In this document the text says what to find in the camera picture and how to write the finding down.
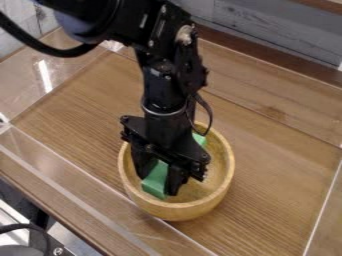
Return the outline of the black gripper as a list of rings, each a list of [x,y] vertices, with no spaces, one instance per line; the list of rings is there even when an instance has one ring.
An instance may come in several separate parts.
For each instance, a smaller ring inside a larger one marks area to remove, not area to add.
[[[180,138],[193,132],[208,134],[209,129],[200,131],[195,127],[195,107],[184,107],[173,112],[145,111],[144,116],[122,115],[121,139],[130,145],[130,157],[136,175],[144,179],[157,160],[143,146],[148,143],[164,149],[180,144]],[[165,179],[165,193],[176,196],[183,184],[187,183],[188,172],[177,165],[169,165]]]

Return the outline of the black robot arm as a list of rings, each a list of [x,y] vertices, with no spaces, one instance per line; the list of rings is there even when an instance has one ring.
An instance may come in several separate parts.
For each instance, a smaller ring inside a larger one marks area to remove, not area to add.
[[[80,45],[58,49],[38,41],[0,11],[0,29],[36,51],[60,58],[86,54],[113,40],[134,51],[143,73],[141,117],[124,115],[121,139],[130,145],[137,176],[167,164],[161,193],[175,196],[191,178],[204,179],[209,154],[195,141],[195,109],[208,108],[199,90],[208,69],[197,48],[192,15],[169,0],[30,0],[54,12]]]

